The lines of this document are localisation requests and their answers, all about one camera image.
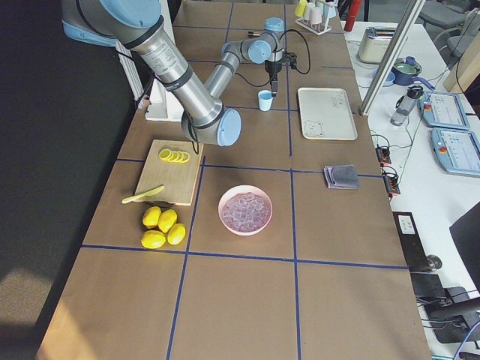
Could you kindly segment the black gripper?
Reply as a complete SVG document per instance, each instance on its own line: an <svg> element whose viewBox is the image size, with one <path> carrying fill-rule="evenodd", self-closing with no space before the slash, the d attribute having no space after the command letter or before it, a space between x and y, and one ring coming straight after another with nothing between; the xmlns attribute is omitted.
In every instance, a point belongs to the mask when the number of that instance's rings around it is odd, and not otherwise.
<svg viewBox="0 0 480 360"><path fill-rule="evenodd" d="M282 63L277 61L266 61L265 71L268 73L268 83L272 96L278 96L278 74L282 70Z"/></svg>

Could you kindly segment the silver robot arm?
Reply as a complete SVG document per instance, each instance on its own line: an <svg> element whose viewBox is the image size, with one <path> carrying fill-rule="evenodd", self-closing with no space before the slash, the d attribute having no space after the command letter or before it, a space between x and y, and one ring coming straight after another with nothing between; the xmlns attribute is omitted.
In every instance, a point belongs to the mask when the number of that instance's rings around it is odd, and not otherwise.
<svg viewBox="0 0 480 360"><path fill-rule="evenodd" d="M242 129L239 112L227 108L220 96L243 61L278 68L286 57L281 35L284 21L271 17L256 38L230 41L206 82L201 82L164 30L159 1L63 1L64 33L84 43L114 47L121 43L138 53L184 112L181 128L198 143L231 146Z"/></svg>

